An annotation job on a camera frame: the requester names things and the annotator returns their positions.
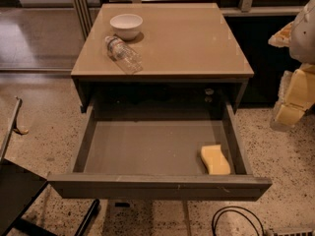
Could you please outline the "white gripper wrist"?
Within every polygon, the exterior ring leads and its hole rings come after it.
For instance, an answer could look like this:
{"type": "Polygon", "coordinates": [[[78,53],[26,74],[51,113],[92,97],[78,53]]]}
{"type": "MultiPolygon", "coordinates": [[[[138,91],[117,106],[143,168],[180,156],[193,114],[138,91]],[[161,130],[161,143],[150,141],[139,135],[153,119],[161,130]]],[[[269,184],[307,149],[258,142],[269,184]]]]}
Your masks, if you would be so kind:
{"type": "MultiPolygon", "coordinates": [[[[289,47],[291,27],[292,22],[272,35],[268,43],[278,48],[289,47]]],[[[276,104],[274,120],[282,125],[294,126],[303,117],[304,110],[315,103],[315,65],[302,64],[293,72],[284,103],[286,105],[276,104]]]]}

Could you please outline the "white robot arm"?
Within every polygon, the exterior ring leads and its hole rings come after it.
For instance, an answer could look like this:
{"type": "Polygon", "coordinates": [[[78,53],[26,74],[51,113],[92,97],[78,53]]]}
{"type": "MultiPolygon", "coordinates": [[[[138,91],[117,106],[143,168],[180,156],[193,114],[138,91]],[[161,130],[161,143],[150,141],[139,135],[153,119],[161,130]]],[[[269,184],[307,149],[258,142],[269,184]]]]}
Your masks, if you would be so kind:
{"type": "Polygon", "coordinates": [[[294,21],[268,40],[272,46],[289,49],[292,59],[301,63],[294,72],[283,73],[271,127],[286,131],[315,104],[315,0],[309,2],[294,21]]]}

